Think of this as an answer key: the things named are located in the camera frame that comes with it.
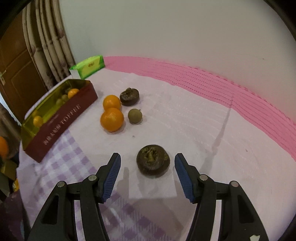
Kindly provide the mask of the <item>orange tangerine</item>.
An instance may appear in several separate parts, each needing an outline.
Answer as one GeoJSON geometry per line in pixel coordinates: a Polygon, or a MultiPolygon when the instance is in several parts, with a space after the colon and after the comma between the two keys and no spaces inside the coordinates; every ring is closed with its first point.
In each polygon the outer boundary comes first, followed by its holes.
{"type": "Polygon", "coordinates": [[[43,121],[43,118],[39,115],[35,116],[33,118],[33,125],[36,127],[36,128],[40,128],[42,125],[43,125],[44,121],[43,121]]]}
{"type": "Polygon", "coordinates": [[[76,95],[77,93],[79,92],[79,89],[77,89],[77,88],[72,88],[72,89],[70,89],[69,91],[68,91],[68,93],[67,93],[67,97],[69,98],[69,99],[71,99],[74,95],[76,95]]]}
{"type": "Polygon", "coordinates": [[[0,155],[2,159],[6,159],[9,155],[10,149],[7,140],[0,136],[0,155]]]}
{"type": "Polygon", "coordinates": [[[123,113],[117,108],[108,108],[101,115],[100,124],[108,132],[118,131],[124,122],[123,113]]]}
{"type": "Polygon", "coordinates": [[[107,110],[110,108],[116,108],[118,110],[121,110],[121,101],[115,95],[108,95],[103,100],[103,108],[104,110],[107,110]]]}

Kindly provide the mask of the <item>large wrinkled passion fruit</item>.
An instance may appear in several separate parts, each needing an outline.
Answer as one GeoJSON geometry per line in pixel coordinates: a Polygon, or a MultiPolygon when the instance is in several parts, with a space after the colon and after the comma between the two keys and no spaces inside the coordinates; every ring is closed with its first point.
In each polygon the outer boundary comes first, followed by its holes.
{"type": "Polygon", "coordinates": [[[138,151],[136,162],[140,173],[156,178],[166,173],[171,160],[163,147],[147,145],[138,151]]]}

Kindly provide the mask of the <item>brown longan fruit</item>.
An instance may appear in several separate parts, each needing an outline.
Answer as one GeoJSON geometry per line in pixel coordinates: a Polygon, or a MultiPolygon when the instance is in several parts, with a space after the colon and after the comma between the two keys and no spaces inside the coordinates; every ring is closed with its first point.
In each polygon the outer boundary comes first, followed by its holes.
{"type": "Polygon", "coordinates": [[[63,104],[64,104],[64,101],[61,98],[57,99],[56,106],[62,106],[63,104]]]}

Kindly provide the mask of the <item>gold metal toffee tin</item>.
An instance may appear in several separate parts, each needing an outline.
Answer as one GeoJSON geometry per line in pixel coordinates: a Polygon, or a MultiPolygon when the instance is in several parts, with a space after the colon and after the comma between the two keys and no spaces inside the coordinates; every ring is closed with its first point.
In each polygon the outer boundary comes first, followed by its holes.
{"type": "Polygon", "coordinates": [[[37,102],[22,124],[22,148],[25,153],[40,163],[62,133],[97,99],[89,80],[66,79],[60,82],[37,102]],[[62,106],[56,106],[57,99],[72,88],[79,89],[79,92],[62,106]],[[37,115],[44,121],[40,128],[33,125],[33,118],[37,115]]]}

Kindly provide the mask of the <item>brown longan in tray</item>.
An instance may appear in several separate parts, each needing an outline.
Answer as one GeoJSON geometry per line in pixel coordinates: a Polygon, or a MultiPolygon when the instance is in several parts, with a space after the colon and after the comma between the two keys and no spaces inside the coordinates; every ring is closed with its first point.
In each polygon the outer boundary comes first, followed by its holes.
{"type": "Polygon", "coordinates": [[[62,95],[61,99],[62,99],[62,101],[64,101],[64,102],[67,102],[67,101],[69,100],[67,94],[62,95]]]}

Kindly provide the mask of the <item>orange tangerine in tray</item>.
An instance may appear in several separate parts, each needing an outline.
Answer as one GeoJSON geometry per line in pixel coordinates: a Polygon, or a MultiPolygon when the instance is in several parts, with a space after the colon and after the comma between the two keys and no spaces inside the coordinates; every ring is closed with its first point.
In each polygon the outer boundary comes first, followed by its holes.
{"type": "Polygon", "coordinates": [[[68,93],[67,93],[67,97],[69,98],[69,99],[71,99],[74,95],[76,95],[77,93],[79,92],[79,89],[77,89],[77,88],[72,88],[72,89],[70,89],[69,91],[68,91],[68,93]]]}

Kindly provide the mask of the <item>green longan on cloth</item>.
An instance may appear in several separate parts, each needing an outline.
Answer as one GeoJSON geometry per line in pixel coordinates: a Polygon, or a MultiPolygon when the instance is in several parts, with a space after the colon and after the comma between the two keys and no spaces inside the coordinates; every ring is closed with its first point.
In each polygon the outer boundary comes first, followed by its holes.
{"type": "Polygon", "coordinates": [[[128,112],[128,119],[130,123],[137,124],[142,121],[142,112],[140,109],[133,108],[128,112]]]}

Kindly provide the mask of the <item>brown wooden door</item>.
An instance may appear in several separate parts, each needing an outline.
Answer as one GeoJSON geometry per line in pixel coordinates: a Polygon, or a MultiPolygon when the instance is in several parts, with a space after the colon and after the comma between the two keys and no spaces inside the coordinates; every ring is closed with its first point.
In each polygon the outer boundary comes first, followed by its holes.
{"type": "Polygon", "coordinates": [[[27,49],[23,34],[22,14],[11,22],[1,38],[1,95],[19,122],[27,111],[47,92],[27,49]]]}

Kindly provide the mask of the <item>white pink table cloth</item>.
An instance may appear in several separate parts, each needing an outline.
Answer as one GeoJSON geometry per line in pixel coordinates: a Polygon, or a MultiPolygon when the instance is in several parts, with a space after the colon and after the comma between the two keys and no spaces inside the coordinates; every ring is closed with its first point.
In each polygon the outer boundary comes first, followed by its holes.
{"type": "Polygon", "coordinates": [[[149,144],[173,159],[182,153],[202,174],[237,181],[270,240],[295,216],[295,122],[250,90],[206,71],[136,57],[106,57],[89,77],[98,99],[75,120],[40,163],[20,151],[20,193],[29,222],[60,180],[79,182],[121,155],[112,196],[101,212],[111,240],[185,240],[195,206],[184,196],[175,167],[159,178],[140,173],[136,156],[149,144]],[[127,88],[139,91],[124,106],[122,127],[100,124],[103,100],[127,88]],[[140,109],[142,121],[129,122],[140,109]]]}

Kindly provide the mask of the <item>dark passion fruit on cloth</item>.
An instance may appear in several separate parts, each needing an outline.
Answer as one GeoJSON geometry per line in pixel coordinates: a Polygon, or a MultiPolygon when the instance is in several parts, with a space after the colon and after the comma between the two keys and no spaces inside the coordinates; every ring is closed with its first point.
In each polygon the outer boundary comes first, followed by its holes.
{"type": "Polygon", "coordinates": [[[127,88],[120,94],[119,99],[122,105],[131,106],[135,105],[139,101],[140,94],[135,88],[127,88]]]}

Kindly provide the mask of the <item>green tissue pack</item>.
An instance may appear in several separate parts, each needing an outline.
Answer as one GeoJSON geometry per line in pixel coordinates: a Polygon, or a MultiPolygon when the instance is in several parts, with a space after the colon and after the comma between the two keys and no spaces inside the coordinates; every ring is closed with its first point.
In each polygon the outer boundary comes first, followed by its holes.
{"type": "Polygon", "coordinates": [[[77,63],[72,66],[69,71],[73,78],[86,79],[104,67],[105,63],[103,56],[96,55],[77,63]]]}

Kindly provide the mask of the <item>beige patterned curtain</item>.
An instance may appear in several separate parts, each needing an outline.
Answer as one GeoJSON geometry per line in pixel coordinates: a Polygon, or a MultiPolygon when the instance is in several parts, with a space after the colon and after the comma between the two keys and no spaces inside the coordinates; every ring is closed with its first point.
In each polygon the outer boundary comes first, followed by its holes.
{"type": "Polygon", "coordinates": [[[30,57],[49,90],[75,65],[59,1],[31,1],[22,10],[23,35],[30,57]]]}

